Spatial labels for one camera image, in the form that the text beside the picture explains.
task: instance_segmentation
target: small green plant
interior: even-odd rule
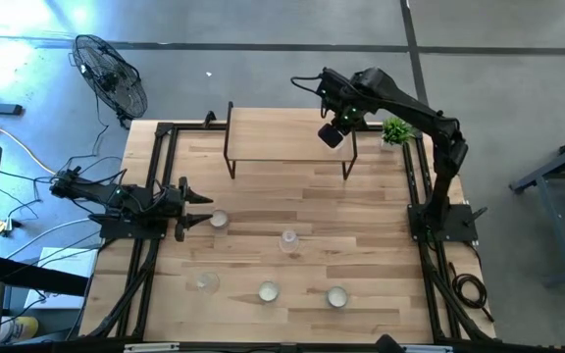
[[[388,118],[383,121],[383,135],[385,143],[403,144],[413,137],[412,127],[399,118]]]

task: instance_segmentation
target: wooden table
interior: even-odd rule
[[[356,135],[352,131],[331,148],[318,130],[333,119],[333,112],[319,117],[315,109],[233,108],[230,102],[224,157],[231,177],[237,161],[339,162],[348,179],[357,158]]]
[[[133,122],[124,182],[145,182],[157,123]],[[338,165],[306,162],[244,162],[237,179],[230,179],[223,131],[181,131],[172,182],[186,176],[193,190],[215,200],[191,206],[189,212],[224,209],[231,223],[222,231],[209,224],[193,227],[182,243],[173,241],[172,227],[168,230],[156,265],[145,340],[373,343],[388,333],[401,343],[431,342],[418,248],[407,225],[402,153],[381,151],[376,132],[357,135],[359,158],[348,181],[341,179]],[[425,143],[431,161],[431,142]],[[450,193],[452,202],[463,200],[458,178]],[[292,254],[278,247],[288,228],[301,239]],[[96,328],[122,294],[131,247],[132,241],[118,240],[99,256],[81,333]],[[445,243],[445,248],[457,272],[481,277],[471,249],[460,243]],[[195,279],[205,272],[221,280],[213,295],[196,289]],[[280,285],[281,295],[264,304],[257,290],[268,279]],[[342,310],[325,300],[335,285],[350,294]],[[130,329],[137,303],[135,297]],[[448,332],[441,300],[438,306]],[[466,310],[494,336],[482,311]]]

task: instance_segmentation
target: concrete floor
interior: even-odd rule
[[[565,1],[410,0],[419,45],[565,48]],[[0,0],[0,36],[70,39],[90,32],[105,39],[152,43],[259,43],[406,45],[398,0]],[[100,125],[92,91],[69,64],[65,49],[38,49],[32,41],[0,42],[0,102],[26,108],[0,117],[0,126],[25,142],[52,169],[87,154]],[[379,66],[410,94],[416,89],[409,54],[372,52],[123,50],[143,78],[149,99],[144,119],[203,119],[235,106],[317,107],[293,88],[293,75],[315,75],[330,66],[350,75]],[[478,221],[484,275],[496,331],[509,342],[565,344],[565,285],[549,289],[541,279],[561,269],[552,227],[534,190],[519,197],[507,183],[536,168],[565,142],[565,56],[437,55],[421,57],[431,106],[460,119],[470,144],[462,168],[466,196],[488,206]],[[127,132],[100,105],[111,127],[100,157],[121,156]],[[6,136],[2,170],[44,176]],[[95,159],[82,161],[87,166]],[[114,173],[109,160],[89,178]],[[1,176],[0,187],[22,200],[31,183]],[[60,223],[84,217],[69,201],[51,197],[32,206],[10,238],[5,256]],[[0,217],[16,207],[0,194]],[[22,211],[18,218],[28,217]],[[65,246],[96,227],[54,232],[15,259],[36,256],[42,246]]]

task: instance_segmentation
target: fan grille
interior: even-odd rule
[[[110,44],[94,35],[79,35],[73,54],[82,77],[118,116],[143,116],[147,96],[138,72]]]

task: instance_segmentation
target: potted plant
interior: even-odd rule
[[[381,149],[391,151],[413,137],[412,127],[399,118],[393,117],[383,121]]]

